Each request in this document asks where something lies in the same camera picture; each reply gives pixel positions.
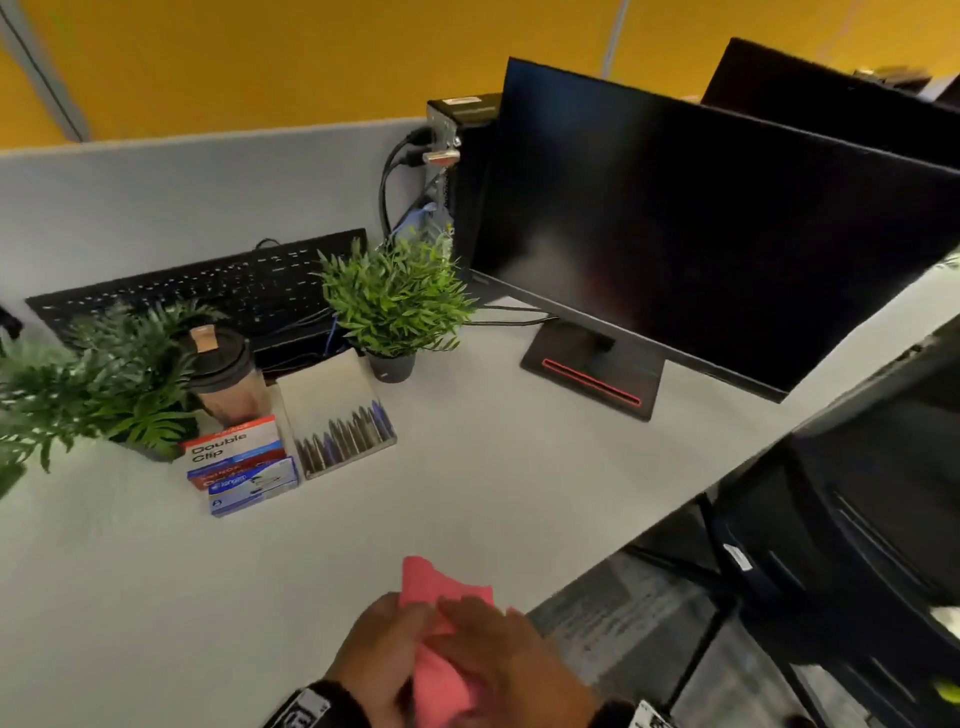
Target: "monitor base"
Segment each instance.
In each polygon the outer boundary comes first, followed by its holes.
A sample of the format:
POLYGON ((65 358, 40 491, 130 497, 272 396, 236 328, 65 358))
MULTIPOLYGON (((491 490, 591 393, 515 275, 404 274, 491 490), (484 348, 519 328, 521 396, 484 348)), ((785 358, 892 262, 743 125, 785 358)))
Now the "monitor base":
POLYGON ((654 347, 609 336, 568 321, 548 321, 520 366, 643 422, 653 414, 664 357, 654 347))

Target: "floor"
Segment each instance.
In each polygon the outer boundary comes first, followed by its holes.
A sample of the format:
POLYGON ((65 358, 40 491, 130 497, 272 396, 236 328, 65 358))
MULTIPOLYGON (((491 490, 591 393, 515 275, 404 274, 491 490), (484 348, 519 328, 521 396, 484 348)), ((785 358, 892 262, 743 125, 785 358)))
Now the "floor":
MULTIPOLYGON (((686 558, 708 546, 696 517, 680 512, 638 540, 686 558)), ((712 614, 707 597, 624 554, 614 554, 530 615, 564 661, 604 695, 657 704, 669 695, 712 614)), ((832 678, 804 677, 836 728, 877 728, 832 678)), ((726 626, 674 709, 686 728, 777 728, 802 711, 777 669, 738 622, 726 626)))

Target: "desk surface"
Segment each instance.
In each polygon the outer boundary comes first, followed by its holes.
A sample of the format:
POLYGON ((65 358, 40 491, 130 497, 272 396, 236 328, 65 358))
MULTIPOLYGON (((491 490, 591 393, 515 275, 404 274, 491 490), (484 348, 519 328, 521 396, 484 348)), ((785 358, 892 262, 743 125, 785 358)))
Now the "desk surface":
POLYGON ((177 467, 55 453, 0 503, 0 725, 256 725, 407 554, 529 610, 960 310, 944 285, 779 405, 668 363, 649 424, 522 371, 532 328, 468 328, 378 385, 395 447, 221 520, 177 467))

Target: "hand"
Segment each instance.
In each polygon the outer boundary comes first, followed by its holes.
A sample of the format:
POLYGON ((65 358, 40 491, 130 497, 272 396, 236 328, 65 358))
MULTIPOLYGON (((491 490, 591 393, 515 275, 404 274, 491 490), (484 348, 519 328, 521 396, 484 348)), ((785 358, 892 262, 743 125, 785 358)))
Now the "hand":
POLYGON ((428 604, 399 608, 386 594, 360 615, 337 652, 325 680, 340 683, 356 700, 372 728, 403 728, 397 697, 414 671, 414 653, 434 618, 428 604))
POLYGON ((437 609, 456 632, 424 644, 488 692, 459 728, 587 728, 599 701, 520 612, 503 615, 473 596, 437 609))

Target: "artificial plant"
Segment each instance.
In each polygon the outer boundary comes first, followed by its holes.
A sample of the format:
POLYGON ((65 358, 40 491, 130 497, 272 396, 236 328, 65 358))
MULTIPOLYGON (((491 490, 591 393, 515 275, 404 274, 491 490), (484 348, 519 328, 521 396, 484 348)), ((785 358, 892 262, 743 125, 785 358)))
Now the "artificial plant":
POLYGON ((476 300, 467 297, 442 246, 394 238, 362 251, 354 240, 349 258, 321 254, 321 260, 324 297, 337 324, 364 351, 396 358, 419 349, 449 352, 460 344, 455 331, 476 300))
POLYGON ((133 314, 118 304, 71 327, 73 349, 3 341, 0 356, 0 496, 55 442, 114 439, 171 455, 182 438, 192 358, 177 343, 220 313, 193 302, 133 314))

